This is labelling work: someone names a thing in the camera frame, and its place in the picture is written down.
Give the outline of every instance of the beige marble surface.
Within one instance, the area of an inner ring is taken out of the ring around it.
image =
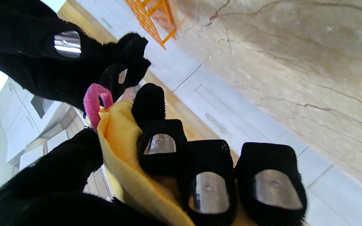
[[[362,186],[362,0],[170,0],[177,44]]]

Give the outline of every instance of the yellow towel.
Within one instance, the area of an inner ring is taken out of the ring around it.
[[[139,166],[136,140],[142,133],[131,113],[132,103],[121,101],[100,110],[97,126],[108,183],[114,195],[139,212],[167,225],[194,226],[181,209],[175,179],[152,178]],[[254,226],[241,204],[233,226]]]

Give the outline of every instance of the pink loop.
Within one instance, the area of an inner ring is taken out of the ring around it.
[[[100,100],[103,101],[104,110],[107,110],[112,102],[112,95],[108,89],[102,87],[99,84],[93,83],[89,86],[83,99],[83,105],[85,107],[86,114],[89,116],[92,123],[93,130],[97,133],[97,125],[100,122]]]

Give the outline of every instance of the white cabinet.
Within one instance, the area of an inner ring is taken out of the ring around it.
[[[23,105],[36,123],[36,128],[42,133],[46,128],[59,123],[70,106],[60,101],[54,101],[29,93]]]
[[[7,131],[17,114],[22,102],[15,93],[14,85],[7,80],[0,92],[0,121],[5,131]]]
[[[20,157],[19,171],[23,170],[30,164],[34,163],[37,159],[39,159],[43,155],[44,155],[43,145],[37,146],[34,149],[28,151],[27,153],[24,153]]]
[[[80,4],[118,40],[129,32],[144,34],[138,19],[123,0],[82,0]]]
[[[24,101],[26,96],[30,93],[28,90],[22,88],[22,86],[19,85],[19,83],[15,82],[13,79],[8,78],[9,81],[11,81],[14,91],[19,97],[20,101]]]
[[[203,65],[174,94],[237,154],[245,142],[289,145],[297,156],[308,147]]]
[[[19,112],[12,126],[6,131],[6,139],[8,142],[6,162],[16,164],[26,145],[36,139],[39,134],[39,130],[31,116],[25,107],[20,104]]]

